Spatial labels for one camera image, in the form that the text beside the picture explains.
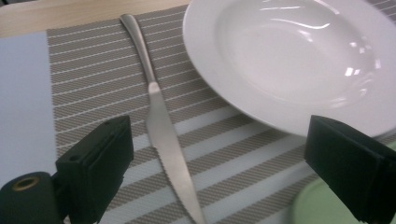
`knife handle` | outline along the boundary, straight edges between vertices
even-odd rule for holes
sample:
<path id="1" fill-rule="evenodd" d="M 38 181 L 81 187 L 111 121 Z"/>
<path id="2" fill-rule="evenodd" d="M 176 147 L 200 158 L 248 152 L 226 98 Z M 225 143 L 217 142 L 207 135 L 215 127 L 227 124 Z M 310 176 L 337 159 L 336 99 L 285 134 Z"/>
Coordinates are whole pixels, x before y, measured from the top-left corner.
<path id="1" fill-rule="evenodd" d="M 120 16 L 120 20 L 125 26 L 132 40 L 134 41 L 134 45 L 136 46 L 137 53 L 143 65 L 143 70 L 146 74 L 148 83 L 157 82 L 154 76 L 154 70 L 152 69 L 149 51 L 147 50 L 145 38 L 142 35 L 139 23 L 137 23 L 137 20 L 134 18 L 133 15 L 129 14 L 124 14 Z"/>

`placemat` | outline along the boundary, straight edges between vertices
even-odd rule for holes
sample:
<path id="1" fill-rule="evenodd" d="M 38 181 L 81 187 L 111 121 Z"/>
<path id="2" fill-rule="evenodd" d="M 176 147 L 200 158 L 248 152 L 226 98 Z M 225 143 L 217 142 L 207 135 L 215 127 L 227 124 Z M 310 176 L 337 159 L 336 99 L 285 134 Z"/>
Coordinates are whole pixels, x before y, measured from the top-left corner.
<path id="1" fill-rule="evenodd" d="M 369 2 L 396 20 L 393 1 Z M 248 118 L 205 84 L 183 45 L 186 7 L 136 18 L 207 222 L 289 223 L 293 198 L 317 178 L 305 139 Z M 131 118 L 134 161 L 101 223 L 191 223 L 150 146 L 147 82 L 119 19 L 48 30 L 48 41 L 58 156 L 101 122 Z"/>

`white plate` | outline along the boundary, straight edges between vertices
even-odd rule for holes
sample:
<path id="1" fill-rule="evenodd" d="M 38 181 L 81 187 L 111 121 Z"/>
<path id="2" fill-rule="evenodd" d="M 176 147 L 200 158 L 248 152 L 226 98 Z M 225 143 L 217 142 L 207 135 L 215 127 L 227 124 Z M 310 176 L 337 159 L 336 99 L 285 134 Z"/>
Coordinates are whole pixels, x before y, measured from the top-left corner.
<path id="1" fill-rule="evenodd" d="M 396 29 L 362 0 L 192 0 L 187 52 L 220 96 L 306 136 L 311 115 L 396 127 Z"/>

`butter knife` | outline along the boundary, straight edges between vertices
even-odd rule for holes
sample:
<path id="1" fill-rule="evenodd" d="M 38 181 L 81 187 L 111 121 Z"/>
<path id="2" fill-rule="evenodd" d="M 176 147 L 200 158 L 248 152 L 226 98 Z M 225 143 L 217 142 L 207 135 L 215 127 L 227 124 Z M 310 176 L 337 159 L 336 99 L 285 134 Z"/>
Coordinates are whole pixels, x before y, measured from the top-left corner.
<path id="1" fill-rule="evenodd" d="M 139 24 L 134 16 L 128 14 L 120 16 L 120 20 L 134 41 L 148 80 L 150 106 L 146 125 L 150 142 L 157 149 L 163 169 L 191 218 L 198 224 L 205 223 L 204 213 L 198 202 L 183 151 L 177 140 L 175 127 L 169 117 L 163 94 L 154 75 Z"/>

